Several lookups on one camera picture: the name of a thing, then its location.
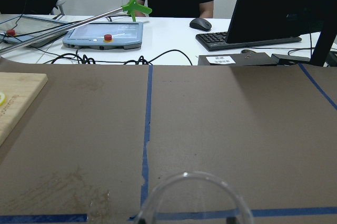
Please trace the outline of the brown paper table mat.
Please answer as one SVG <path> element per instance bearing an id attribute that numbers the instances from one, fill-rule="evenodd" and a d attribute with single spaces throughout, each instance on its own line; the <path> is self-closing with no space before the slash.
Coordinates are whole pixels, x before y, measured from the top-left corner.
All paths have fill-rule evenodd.
<path id="1" fill-rule="evenodd" d="M 336 223 L 336 68 L 24 64 L 48 81 L 1 145 L 1 222 L 130 223 L 184 171 L 256 223 Z"/>

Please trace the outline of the bamboo cutting board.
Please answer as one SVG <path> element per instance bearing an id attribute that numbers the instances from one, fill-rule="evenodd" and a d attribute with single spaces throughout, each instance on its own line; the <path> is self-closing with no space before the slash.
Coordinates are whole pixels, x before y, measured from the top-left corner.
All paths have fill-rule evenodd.
<path id="1" fill-rule="evenodd" d="M 1 92 L 6 95 L 5 102 L 1 105 L 1 144 L 47 81 L 46 74 L 1 72 Z"/>

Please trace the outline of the black keyboard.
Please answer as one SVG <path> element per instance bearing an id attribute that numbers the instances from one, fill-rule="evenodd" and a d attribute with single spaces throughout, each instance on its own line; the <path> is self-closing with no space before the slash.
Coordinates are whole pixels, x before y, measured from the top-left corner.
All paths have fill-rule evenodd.
<path id="1" fill-rule="evenodd" d="M 226 42 L 227 32 L 202 33 L 197 34 L 195 38 L 209 52 L 227 49 L 240 49 L 245 47 L 258 47 L 266 45 L 297 43 L 302 41 L 302 38 L 300 37 L 290 37 L 290 38 L 263 40 L 257 42 L 243 42 L 243 43 L 230 44 Z"/>

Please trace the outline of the black computer mouse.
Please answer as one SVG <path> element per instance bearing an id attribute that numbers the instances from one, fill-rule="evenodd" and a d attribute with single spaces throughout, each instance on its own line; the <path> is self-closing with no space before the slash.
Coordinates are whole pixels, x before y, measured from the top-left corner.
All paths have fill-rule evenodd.
<path id="1" fill-rule="evenodd" d="M 210 31 L 212 28 L 212 24 L 203 18 L 195 18 L 191 20 L 189 23 L 189 26 L 190 28 L 207 31 L 207 32 Z"/>

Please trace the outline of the clear glass cup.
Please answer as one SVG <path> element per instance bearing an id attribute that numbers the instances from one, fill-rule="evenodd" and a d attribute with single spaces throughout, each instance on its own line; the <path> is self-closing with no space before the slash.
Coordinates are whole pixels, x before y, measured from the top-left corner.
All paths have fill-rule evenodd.
<path id="1" fill-rule="evenodd" d="M 237 190 L 206 172 L 183 172 L 158 184 L 134 223 L 254 223 Z"/>

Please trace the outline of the grey teach pendant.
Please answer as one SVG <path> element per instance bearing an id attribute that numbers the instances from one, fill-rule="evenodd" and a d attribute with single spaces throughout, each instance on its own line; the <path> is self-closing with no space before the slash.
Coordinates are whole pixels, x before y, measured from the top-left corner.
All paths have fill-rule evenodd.
<path id="1" fill-rule="evenodd" d="M 68 24 L 52 15 L 1 15 L 1 48 L 24 42 Z"/>
<path id="2" fill-rule="evenodd" d="M 70 30 L 63 37 L 63 45 L 76 49 L 135 49 L 141 47 L 142 40 L 142 22 L 93 22 Z"/>

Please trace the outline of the black box with label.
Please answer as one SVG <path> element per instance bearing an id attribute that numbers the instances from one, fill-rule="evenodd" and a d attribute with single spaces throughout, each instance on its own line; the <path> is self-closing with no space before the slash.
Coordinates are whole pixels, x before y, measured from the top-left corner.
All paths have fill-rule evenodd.
<path id="1" fill-rule="evenodd" d="M 276 66 L 277 62 L 266 53 L 239 53 L 200 55 L 198 65 L 226 65 L 226 66 Z"/>

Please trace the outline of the green handled reacher grabber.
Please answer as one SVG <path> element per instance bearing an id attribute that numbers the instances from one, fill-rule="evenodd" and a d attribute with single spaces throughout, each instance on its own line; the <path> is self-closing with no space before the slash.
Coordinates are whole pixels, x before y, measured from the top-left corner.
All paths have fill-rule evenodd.
<path id="1" fill-rule="evenodd" d="M 125 5 L 122 5 L 121 7 L 117 8 L 117 9 L 114 9 L 114 10 L 105 12 L 103 14 L 99 14 L 99 15 L 84 19 L 82 21 L 67 23 L 67 24 L 61 25 L 59 27 L 52 28 L 52 30 L 49 31 L 49 32 L 46 32 L 46 33 L 41 34 L 39 36 L 30 38 L 26 41 L 20 42 L 20 43 L 15 44 L 15 45 L 12 45 L 10 47 L 2 48 L 1 49 L 1 56 L 6 54 L 6 53 L 12 52 L 12 51 L 14 51 L 18 48 L 26 47 L 28 45 L 32 45 L 33 43 L 40 42 L 41 40 L 45 40 L 45 39 L 50 38 L 54 35 L 59 35 L 63 32 L 68 32 L 69 30 L 87 25 L 87 24 L 92 23 L 92 22 L 94 22 L 98 19 L 102 19 L 102 18 L 110 16 L 112 14 L 116 14 L 116 13 L 120 13 L 120 12 L 127 12 L 127 14 L 131 15 L 132 20 L 135 22 L 136 21 L 135 11 L 141 12 L 143 14 L 150 14 L 152 12 L 152 9 L 147 7 L 147 6 L 139 4 L 137 2 L 137 0 L 129 0 L 128 3 L 126 3 Z"/>

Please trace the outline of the lemon slice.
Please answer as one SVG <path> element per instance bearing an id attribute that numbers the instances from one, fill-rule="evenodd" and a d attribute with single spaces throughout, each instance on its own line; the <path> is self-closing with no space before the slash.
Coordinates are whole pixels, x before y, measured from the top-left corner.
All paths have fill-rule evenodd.
<path id="1" fill-rule="evenodd" d="M 0 105 L 5 102 L 6 95 L 3 92 L 0 92 Z"/>

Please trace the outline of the black computer monitor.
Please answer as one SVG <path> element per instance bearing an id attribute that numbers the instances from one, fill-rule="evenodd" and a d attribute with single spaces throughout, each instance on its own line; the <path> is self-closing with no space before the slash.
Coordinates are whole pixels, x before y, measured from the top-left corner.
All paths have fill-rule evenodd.
<path id="1" fill-rule="evenodd" d="M 286 39 L 319 32 L 310 64 L 323 66 L 336 37 L 336 0 L 236 0 L 228 44 Z"/>

